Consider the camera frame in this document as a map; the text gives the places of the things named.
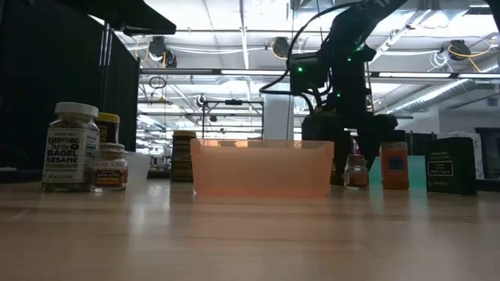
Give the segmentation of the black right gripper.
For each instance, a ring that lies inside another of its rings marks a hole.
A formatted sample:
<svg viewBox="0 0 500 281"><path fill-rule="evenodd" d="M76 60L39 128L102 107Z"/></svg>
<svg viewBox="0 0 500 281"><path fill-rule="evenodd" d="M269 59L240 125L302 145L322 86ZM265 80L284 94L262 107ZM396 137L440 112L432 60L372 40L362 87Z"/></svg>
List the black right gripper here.
<svg viewBox="0 0 500 281"><path fill-rule="evenodd" d="M355 141L359 152L371 170L381 144L398 125L395 116L380 114L369 116L366 96L365 63L371 61L371 48L364 46L348 50L337 49L331 61L332 91L327 95L326 110L343 117L367 117L357 128Z"/></svg>

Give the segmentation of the orange spice bottle black lid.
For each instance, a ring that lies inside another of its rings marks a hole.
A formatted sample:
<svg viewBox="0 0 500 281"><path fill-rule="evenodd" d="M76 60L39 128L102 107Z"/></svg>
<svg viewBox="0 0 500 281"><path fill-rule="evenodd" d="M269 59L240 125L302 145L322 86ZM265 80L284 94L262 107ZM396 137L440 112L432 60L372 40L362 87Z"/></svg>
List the orange spice bottle black lid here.
<svg viewBox="0 0 500 281"><path fill-rule="evenodd" d="M393 130L380 146L381 182L385 190L408 190L409 167L406 132Z"/></svg>

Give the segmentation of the small glass saffron jar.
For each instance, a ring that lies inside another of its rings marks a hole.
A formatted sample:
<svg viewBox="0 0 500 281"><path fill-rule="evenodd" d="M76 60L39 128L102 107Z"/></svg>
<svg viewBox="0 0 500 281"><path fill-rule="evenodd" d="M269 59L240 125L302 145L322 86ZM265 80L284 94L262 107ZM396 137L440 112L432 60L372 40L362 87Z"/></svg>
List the small glass saffron jar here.
<svg viewBox="0 0 500 281"><path fill-rule="evenodd" d="M369 170L363 155L347 157L344 182L346 187L367 188L369 186Z"/></svg>
<svg viewBox="0 0 500 281"><path fill-rule="evenodd" d="M122 144L101 143L91 166L91 190L125 190L128 179L128 163Z"/></svg>

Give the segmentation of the white lid sesame seasoning jar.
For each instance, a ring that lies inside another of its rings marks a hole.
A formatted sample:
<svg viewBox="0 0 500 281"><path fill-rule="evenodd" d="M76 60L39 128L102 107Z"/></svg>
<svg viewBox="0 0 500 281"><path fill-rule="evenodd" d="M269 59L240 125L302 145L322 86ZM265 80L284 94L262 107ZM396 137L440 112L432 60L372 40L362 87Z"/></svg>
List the white lid sesame seasoning jar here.
<svg viewBox="0 0 500 281"><path fill-rule="evenodd" d="M41 181L44 192L88 192L91 163L98 149L98 109L93 105L59 102L49 123Z"/></svg>

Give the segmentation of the teal plastic bin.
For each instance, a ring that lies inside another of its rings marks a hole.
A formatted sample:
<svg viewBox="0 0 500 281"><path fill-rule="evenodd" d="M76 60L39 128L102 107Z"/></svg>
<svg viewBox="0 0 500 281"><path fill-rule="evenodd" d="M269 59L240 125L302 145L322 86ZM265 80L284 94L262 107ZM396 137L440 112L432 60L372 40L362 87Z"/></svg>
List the teal plastic bin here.
<svg viewBox="0 0 500 281"><path fill-rule="evenodd" d="M426 190L425 158L423 156L410 155L408 157L408 165L409 189ZM381 163L379 157L375 158L370 170L370 186L381 186Z"/></svg>

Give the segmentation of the white building pillar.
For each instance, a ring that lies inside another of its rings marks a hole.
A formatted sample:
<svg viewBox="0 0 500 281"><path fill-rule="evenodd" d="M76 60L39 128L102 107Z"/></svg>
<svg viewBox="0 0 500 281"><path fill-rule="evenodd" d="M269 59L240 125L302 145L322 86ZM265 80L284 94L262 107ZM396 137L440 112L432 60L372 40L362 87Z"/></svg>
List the white building pillar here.
<svg viewBox="0 0 500 281"><path fill-rule="evenodd" d="M293 101L288 95L264 95L264 138L266 140L293 139Z"/></svg>

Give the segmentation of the orange translucent plastic bin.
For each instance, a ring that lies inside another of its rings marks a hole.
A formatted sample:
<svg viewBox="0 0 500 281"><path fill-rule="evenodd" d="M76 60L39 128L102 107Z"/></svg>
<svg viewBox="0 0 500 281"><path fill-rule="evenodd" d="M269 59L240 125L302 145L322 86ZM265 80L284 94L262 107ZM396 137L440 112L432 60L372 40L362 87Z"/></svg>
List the orange translucent plastic bin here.
<svg viewBox="0 0 500 281"><path fill-rule="evenodd" d="M331 141L191 140L200 196L327 197L333 158Z"/></svg>

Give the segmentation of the dark cabinet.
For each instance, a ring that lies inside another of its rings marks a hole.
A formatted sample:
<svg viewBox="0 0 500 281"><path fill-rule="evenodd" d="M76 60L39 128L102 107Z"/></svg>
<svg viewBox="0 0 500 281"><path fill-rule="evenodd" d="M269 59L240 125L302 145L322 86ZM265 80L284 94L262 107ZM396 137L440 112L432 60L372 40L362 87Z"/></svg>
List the dark cabinet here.
<svg viewBox="0 0 500 281"><path fill-rule="evenodd" d="M500 180L500 128L476 128L481 139L484 178Z"/></svg>

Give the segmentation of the long ceiling light bar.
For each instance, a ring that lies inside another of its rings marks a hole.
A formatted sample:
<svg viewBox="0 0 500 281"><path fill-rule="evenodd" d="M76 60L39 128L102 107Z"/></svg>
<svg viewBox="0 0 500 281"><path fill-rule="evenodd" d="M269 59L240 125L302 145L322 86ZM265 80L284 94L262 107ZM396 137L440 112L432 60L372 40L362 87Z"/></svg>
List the long ceiling light bar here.
<svg viewBox="0 0 500 281"><path fill-rule="evenodd" d="M224 75L224 76L281 76L280 70L257 69L141 69L144 75ZM418 72L372 72L375 78L411 79L500 79L500 73L418 73Z"/></svg>

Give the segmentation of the clear plastic bin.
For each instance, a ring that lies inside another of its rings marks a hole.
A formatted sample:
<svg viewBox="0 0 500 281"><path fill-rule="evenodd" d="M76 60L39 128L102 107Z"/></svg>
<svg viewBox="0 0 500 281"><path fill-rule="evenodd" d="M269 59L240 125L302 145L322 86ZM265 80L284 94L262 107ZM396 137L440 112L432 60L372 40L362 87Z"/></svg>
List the clear plastic bin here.
<svg viewBox="0 0 500 281"><path fill-rule="evenodd" d="M127 151L128 181L136 182L146 180L150 169L150 156Z"/></svg>

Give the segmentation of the black curtain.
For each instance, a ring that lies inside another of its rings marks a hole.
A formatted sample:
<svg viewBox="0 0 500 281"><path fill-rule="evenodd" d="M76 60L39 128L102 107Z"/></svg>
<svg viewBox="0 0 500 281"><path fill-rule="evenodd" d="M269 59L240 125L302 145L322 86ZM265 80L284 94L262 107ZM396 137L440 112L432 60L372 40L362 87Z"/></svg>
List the black curtain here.
<svg viewBox="0 0 500 281"><path fill-rule="evenodd" d="M0 0L0 184L41 180L60 101L118 115L119 142L135 151L138 61L103 32L54 0Z"/></svg>

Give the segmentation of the silver ventilation duct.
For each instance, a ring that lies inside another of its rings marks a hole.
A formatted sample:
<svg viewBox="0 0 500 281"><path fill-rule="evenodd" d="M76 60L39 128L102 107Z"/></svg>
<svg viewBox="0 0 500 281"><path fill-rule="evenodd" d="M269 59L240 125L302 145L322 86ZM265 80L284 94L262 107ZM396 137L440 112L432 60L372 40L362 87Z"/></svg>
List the silver ventilation duct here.
<svg viewBox="0 0 500 281"><path fill-rule="evenodd" d="M426 87L388 107L386 113L395 115L400 112L416 112L436 105L439 102L476 89L479 80L500 80L500 63L492 62L486 65L486 69L481 73L459 73L446 84L435 84Z"/></svg>

